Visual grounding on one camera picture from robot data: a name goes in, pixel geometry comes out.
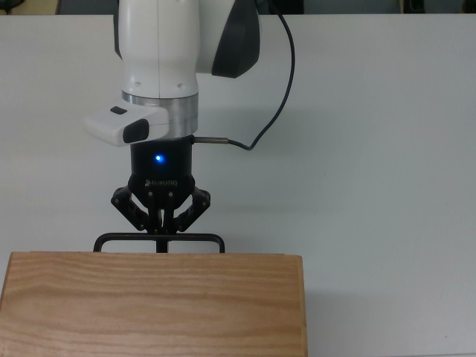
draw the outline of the white plastic housing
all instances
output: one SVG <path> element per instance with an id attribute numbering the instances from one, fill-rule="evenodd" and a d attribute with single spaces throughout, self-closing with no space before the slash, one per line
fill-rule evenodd
<path id="1" fill-rule="evenodd" d="M 166 99 L 199 92 L 198 0 L 121 0 L 119 46 L 124 92 Z"/>
<path id="2" fill-rule="evenodd" d="M 234 2 L 235 0 L 199 0 L 200 56 L 197 72 L 211 73 Z"/>
<path id="3" fill-rule="evenodd" d="M 127 113 L 117 115 L 111 112 L 111 108 L 115 106 L 127 110 Z M 84 125 L 92 136 L 116 147 L 122 147 L 127 145 L 123 139 L 124 129 L 140 119 L 147 119 L 149 122 L 147 141 L 151 138 L 166 138 L 169 135 L 169 112 L 165 108 L 138 106 L 122 98 L 85 117 Z"/>

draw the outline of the light wood surface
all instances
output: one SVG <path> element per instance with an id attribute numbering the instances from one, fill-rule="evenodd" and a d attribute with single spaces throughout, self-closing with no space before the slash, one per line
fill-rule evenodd
<path id="1" fill-rule="evenodd" d="M 1 357 L 305 357 L 286 255 L 14 253 Z"/>
<path id="2" fill-rule="evenodd" d="M 11 15 L 54 15 L 57 6 L 58 0 L 26 0 L 23 4 L 14 7 Z M 6 15 L 6 13 L 0 10 L 0 15 Z"/>

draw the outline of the black metal frame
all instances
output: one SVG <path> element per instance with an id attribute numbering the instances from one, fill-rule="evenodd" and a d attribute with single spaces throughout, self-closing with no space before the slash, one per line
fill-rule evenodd
<path id="1" fill-rule="evenodd" d="M 157 253 L 168 253 L 170 242 L 215 242 L 219 246 L 219 252 L 225 253 L 225 242 L 221 237 L 215 234 L 152 235 L 141 233 L 107 233 L 96 239 L 93 251 L 102 251 L 103 245 L 111 241 L 153 241 L 157 243 Z"/>

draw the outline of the wooden block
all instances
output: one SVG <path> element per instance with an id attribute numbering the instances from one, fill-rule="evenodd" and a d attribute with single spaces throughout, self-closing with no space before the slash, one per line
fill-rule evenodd
<path id="1" fill-rule="evenodd" d="M 14 253 L 0 357 L 306 357 L 300 257 Z"/>

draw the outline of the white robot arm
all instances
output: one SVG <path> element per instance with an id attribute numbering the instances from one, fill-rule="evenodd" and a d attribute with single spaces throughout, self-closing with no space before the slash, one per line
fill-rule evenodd
<path id="1" fill-rule="evenodd" d="M 198 126 L 196 73 L 236 78 L 260 54 L 254 0 L 120 0 L 122 97 L 85 118 L 115 146 L 183 138 Z"/>

